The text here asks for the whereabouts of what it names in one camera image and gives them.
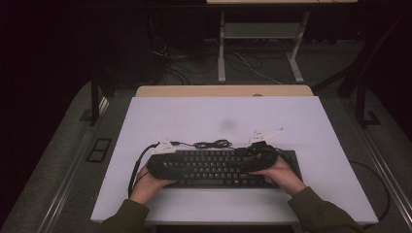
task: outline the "dark floor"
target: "dark floor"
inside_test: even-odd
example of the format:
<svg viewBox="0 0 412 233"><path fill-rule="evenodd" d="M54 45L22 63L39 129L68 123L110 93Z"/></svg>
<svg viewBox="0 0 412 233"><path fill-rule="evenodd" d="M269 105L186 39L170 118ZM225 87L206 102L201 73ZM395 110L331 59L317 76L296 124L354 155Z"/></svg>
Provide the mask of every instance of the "dark floor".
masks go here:
<svg viewBox="0 0 412 233"><path fill-rule="evenodd" d="M284 56L290 45L287 42L275 41L264 44L263 50L261 45L228 44L227 84L276 84L272 79L280 83L294 84L292 72ZM362 43L353 42L338 42L334 45L318 42L303 44L297 63L305 84L314 85L342 70L357 57L361 48ZM244 55L248 63L265 77L251 72L244 61L233 52ZM210 55L201 62L182 58L168 64L169 73L165 73L158 84L217 83L216 51L211 50L206 54ZM339 98L336 94L338 86L339 82L333 83L317 95L321 98L348 159L361 162L376 171L371 145L364 139L364 134L368 135L396 177L406 199L411 199L412 187L408 181L412 167L411 142L372 92L366 95L366 109L379 118L381 125L371 125L366 130L359 128L354 120L356 96ZM18 198L1 230L2 233L96 232L99 223L91 222L89 218L134 93L135 89L119 89L114 97L108 99L108 105L101 108L102 116L95 126L91 127L89 122L85 121L85 115L90 109L89 83L82 88ZM98 138L113 140L106 159L102 163L86 162L85 158ZM388 206L383 185L366 168L356 163L353 163L353 168L376 215L380 216ZM401 205L397 205L393 200L381 222L368 228L366 232L410 232L411 227L406 223L399 207ZM49 208L55 212L48 213ZM157 230L174 232L172 228L164 227ZM273 232L273 229L261 227L254 228L253 231Z"/></svg>

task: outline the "metal frame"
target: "metal frame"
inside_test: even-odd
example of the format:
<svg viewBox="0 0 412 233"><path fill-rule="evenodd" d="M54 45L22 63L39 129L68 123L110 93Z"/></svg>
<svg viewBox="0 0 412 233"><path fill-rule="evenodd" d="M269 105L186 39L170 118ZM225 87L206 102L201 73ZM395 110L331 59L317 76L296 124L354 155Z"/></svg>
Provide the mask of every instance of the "metal frame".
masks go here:
<svg viewBox="0 0 412 233"><path fill-rule="evenodd" d="M219 83L225 83L224 39L294 39L292 51L286 56L297 83L304 83L302 74L296 63L296 55L302 42L303 34L310 13L305 12L298 23L225 23L224 13L221 13L221 33L219 39L218 76Z"/></svg>

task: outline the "person's right hand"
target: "person's right hand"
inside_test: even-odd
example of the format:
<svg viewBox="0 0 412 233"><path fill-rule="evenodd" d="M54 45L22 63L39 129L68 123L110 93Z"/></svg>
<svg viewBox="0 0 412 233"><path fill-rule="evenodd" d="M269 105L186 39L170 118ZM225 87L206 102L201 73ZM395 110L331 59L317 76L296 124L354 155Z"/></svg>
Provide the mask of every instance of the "person's right hand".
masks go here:
<svg viewBox="0 0 412 233"><path fill-rule="evenodd" d="M264 179L268 183L277 183L290 196L295 196L306 187L305 183L300 180L289 164L280 156L272 167L251 174L264 175Z"/></svg>

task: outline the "white cable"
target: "white cable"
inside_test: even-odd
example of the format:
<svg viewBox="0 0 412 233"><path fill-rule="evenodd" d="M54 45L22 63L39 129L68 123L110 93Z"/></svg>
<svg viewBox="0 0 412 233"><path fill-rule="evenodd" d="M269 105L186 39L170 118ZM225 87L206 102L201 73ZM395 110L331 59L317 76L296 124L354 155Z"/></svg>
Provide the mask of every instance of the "white cable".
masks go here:
<svg viewBox="0 0 412 233"><path fill-rule="evenodd" d="M277 84L282 84L282 83L280 83L280 82L278 82L278 81L276 81L276 80L274 80L274 79L272 79L272 78L270 78L270 77L267 77L267 76L259 73L259 72L258 72L257 70L255 70L255 69L245 60L245 58L243 58L243 56L241 56L239 53L237 53L237 52L233 52L233 53L236 54L237 56L239 56L240 59L242 59L242 60L248 65L248 67L249 67L253 72L255 72L255 73L257 73L258 75L260 75L260 76L262 76L262 77L264 77L264 78L267 78L267 79L269 79L269 80L271 80L271 81L273 81L273 82L275 82L275 83L277 83Z"/></svg>

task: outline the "keyboard key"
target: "keyboard key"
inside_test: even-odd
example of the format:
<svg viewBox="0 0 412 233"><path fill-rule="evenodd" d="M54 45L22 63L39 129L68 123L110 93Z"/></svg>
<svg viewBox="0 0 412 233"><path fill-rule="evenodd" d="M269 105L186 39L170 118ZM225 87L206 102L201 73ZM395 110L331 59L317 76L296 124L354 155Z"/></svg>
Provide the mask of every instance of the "keyboard key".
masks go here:
<svg viewBox="0 0 412 233"><path fill-rule="evenodd" d="M187 185L224 185L224 180L187 180Z"/></svg>

